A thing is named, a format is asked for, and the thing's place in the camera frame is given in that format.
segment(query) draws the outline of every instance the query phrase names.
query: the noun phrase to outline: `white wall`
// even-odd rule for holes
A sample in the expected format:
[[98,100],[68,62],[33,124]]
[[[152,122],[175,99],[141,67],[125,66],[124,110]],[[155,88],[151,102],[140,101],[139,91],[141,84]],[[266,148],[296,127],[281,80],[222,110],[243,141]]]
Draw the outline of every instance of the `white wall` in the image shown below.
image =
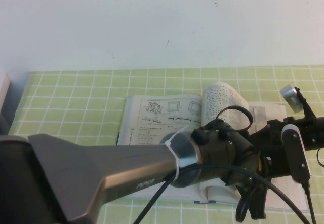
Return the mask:
[[214,1],[0,0],[0,62],[16,73],[324,62],[324,0]]

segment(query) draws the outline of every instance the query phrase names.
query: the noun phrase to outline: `black cable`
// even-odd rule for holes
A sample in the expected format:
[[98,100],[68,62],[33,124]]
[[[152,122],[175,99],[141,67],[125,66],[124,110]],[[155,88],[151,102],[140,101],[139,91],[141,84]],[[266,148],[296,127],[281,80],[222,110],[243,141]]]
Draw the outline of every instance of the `black cable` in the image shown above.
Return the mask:
[[217,116],[215,117],[214,120],[210,121],[209,123],[207,123],[206,125],[200,127],[204,130],[207,130],[207,129],[218,129],[217,128],[217,123],[220,121],[219,116],[225,112],[226,110],[229,110],[229,109],[234,109],[234,110],[238,110],[240,111],[241,113],[243,113],[248,119],[249,119],[249,125],[243,129],[233,129],[233,128],[226,128],[226,129],[222,129],[222,130],[225,130],[225,131],[234,131],[234,132],[238,132],[238,133],[241,133],[241,132],[245,132],[247,131],[251,125],[253,124],[253,116],[252,114],[249,112],[249,110],[247,110],[246,108],[242,107],[242,106],[228,106],[224,109],[222,109],[218,114]]
[[307,202],[309,206],[309,212],[310,212],[310,217],[312,218],[312,223],[316,224],[316,219],[315,219],[315,214],[314,214],[314,209],[313,209],[313,204],[312,204],[312,199],[310,197],[310,190],[309,190],[309,183],[307,185],[303,185],[302,187],[305,191],[306,197],[307,197]]
[[[300,218],[300,220],[304,224],[310,224],[307,218],[303,215],[303,213],[297,208],[297,206],[276,186],[274,186],[271,182],[267,181],[261,176],[256,175],[255,173],[249,172],[243,168],[228,165],[228,164],[210,164],[210,165],[191,165],[184,167],[180,169],[179,174],[192,171],[192,170],[197,170],[197,169],[204,169],[204,168],[222,168],[222,169],[228,169],[234,172],[240,172],[243,173],[252,179],[263,183],[266,185],[269,189],[274,191],[283,201],[288,204],[288,206],[295,212],[295,214]],[[157,199],[160,197],[160,195],[164,192],[164,190],[172,183],[173,179],[175,178],[176,174],[174,173],[160,188],[159,190],[154,194],[152,199],[147,203],[145,208],[142,210],[142,212],[139,214],[137,219],[134,221],[134,224],[139,224],[144,216],[147,214],[147,212],[150,210],[150,208],[154,205],[154,203],[157,201]]]
[[319,163],[319,165],[320,165],[321,167],[324,167],[324,164],[323,164],[322,162],[320,162],[320,161],[319,161],[319,158],[318,158],[319,150],[320,150],[320,149],[318,149],[318,150],[317,150],[317,153],[316,153],[317,162]]

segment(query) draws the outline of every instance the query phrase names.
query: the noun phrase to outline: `white zip tie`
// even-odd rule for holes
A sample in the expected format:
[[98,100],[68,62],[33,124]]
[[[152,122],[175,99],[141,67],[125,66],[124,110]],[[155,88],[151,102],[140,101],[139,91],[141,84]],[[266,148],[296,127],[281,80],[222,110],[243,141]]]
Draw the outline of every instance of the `white zip tie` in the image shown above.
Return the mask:
[[179,158],[177,156],[177,154],[173,151],[173,149],[171,148],[171,140],[177,135],[179,134],[181,131],[183,131],[185,128],[187,128],[187,126],[183,127],[182,129],[180,129],[178,132],[176,132],[174,135],[172,135],[170,137],[170,139],[168,139],[166,142],[164,142],[164,144],[167,146],[167,148],[169,148],[169,150],[171,151],[171,153],[173,154],[173,156],[176,158],[176,177],[174,178],[173,181],[177,180],[178,176],[179,176],[179,170],[180,170],[180,163],[179,163]]

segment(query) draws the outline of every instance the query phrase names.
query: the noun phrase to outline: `book page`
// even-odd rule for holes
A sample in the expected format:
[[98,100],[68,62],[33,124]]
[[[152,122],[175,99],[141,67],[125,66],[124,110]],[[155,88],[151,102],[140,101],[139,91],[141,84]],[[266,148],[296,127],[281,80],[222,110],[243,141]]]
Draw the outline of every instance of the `book page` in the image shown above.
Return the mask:
[[159,144],[168,134],[201,125],[201,97],[134,96],[127,100],[117,145]]
[[[287,117],[285,105],[279,105],[267,102],[250,102],[249,110],[253,116],[253,124],[249,129],[250,134],[262,129],[267,125],[268,120],[278,119],[283,121]],[[274,178],[271,181],[277,188],[292,200],[300,209],[307,210],[306,197],[300,184],[295,183],[291,176]],[[207,188],[209,200],[216,200],[224,203],[237,204],[240,194],[236,188],[225,186],[220,179],[206,181],[203,187]],[[272,190],[268,190],[266,198],[266,208],[290,209],[289,206]]]
[[[128,195],[132,198],[152,198],[152,196],[163,185],[163,182],[138,192]],[[207,189],[200,191],[199,184],[194,184],[185,188],[175,188],[168,186],[167,189],[161,194],[161,199],[166,200],[191,200],[191,201],[207,201]]]
[[[249,109],[247,101],[229,84],[217,82],[207,86],[202,93],[201,125],[214,120],[222,109],[232,105]],[[234,129],[242,129],[249,124],[247,117],[237,110],[227,110],[219,118]]]

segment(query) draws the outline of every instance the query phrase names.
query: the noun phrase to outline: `green grid mat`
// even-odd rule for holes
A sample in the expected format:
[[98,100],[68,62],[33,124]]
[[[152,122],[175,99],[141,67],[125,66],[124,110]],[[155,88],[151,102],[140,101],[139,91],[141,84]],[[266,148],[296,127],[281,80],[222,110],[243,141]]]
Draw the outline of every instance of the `green grid mat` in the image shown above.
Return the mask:
[[[319,117],[324,116],[323,74],[324,65],[32,72],[10,134],[46,133],[79,145],[115,145],[127,96],[201,95],[205,86],[216,81],[230,84],[247,101],[284,104],[279,90],[287,84],[296,85]],[[287,112],[303,117],[289,106]],[[307,156],[317,223],[324,223],[324,171],[314,151],[308,151]],[[98,223],[133,223],[147,202],[131,198],[110,202],[102,207]],[[290,211],[267,211],[267,217],[255,221],[247,214],[244,223],[301,223]],[[158,201],[143,223],[232,224],[236,223],[235,207]]]

